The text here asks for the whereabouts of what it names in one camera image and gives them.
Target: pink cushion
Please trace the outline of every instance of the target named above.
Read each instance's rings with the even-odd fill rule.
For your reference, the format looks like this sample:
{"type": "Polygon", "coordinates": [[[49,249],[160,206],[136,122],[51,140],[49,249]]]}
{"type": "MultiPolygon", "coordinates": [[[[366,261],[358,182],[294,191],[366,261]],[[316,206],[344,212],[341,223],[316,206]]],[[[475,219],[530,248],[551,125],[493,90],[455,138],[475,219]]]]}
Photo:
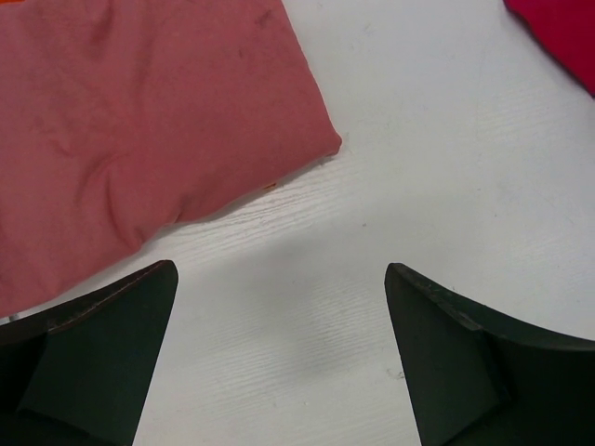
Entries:
{"type": "Polygon", "coordinates": [[[0,317],[340,145],[280,0],[26,0],[0,55],[0,317]]]}

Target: black plastic piece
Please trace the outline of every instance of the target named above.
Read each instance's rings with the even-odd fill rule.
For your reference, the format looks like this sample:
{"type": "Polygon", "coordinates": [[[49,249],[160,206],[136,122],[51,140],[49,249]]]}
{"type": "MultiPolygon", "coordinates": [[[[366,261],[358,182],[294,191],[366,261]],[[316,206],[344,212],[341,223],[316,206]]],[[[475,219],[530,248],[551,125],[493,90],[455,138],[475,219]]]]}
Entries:
{"type": "Polygon", "coordinates": [[[164,261],[0,326],[0,446],[129,446],[173,306],[164,261]]]}
{"type": "Polygon", "coordinates": [[[592,446],[595,342],[453,293],[405,265],[390,318],[423,446],[592,446]]]}

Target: red fabric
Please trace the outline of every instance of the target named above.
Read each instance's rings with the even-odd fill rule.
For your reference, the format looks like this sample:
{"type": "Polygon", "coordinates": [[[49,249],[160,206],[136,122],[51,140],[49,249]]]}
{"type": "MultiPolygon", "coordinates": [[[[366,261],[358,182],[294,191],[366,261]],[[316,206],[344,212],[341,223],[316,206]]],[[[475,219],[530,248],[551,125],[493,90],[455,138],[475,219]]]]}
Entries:
{"type": "Polygon", "coordinates": [[[505,0],[505,4],[595,96],[595,1],[505,0]]]}
{"type": "Polygon", "coordinates": [[[280,0],[26,0],[0,55],[0,316],[340,145],[280,0]]]}

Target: pink fabric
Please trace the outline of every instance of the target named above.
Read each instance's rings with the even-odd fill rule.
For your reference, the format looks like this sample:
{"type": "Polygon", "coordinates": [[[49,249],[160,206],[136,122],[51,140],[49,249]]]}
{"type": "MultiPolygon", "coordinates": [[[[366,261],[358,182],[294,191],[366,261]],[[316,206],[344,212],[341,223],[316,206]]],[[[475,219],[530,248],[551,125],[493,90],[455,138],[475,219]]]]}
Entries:
{"type": "Polygon", "coordinates": [[[535,38],[595,96],[595,0],[504,0],[535,38]]]}
{"type": "Polygon", "coordinates": [[[280,0],[26,0],[0,55],[0,317],[340,145],[280,0]]]}

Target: white wooden surface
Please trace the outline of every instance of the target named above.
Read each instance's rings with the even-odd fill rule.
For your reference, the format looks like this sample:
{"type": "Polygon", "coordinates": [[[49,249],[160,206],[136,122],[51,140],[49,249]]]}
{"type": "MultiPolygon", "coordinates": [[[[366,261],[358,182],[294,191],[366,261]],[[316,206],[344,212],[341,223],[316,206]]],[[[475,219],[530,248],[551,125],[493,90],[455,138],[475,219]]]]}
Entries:
{"type": "Polygon", "coordinates": [[[69,293],[178,264],[137,446],[418,445],[391,261],[595,338],[593,99],[498,0],[285,3],[342,152],[69,293]]]}

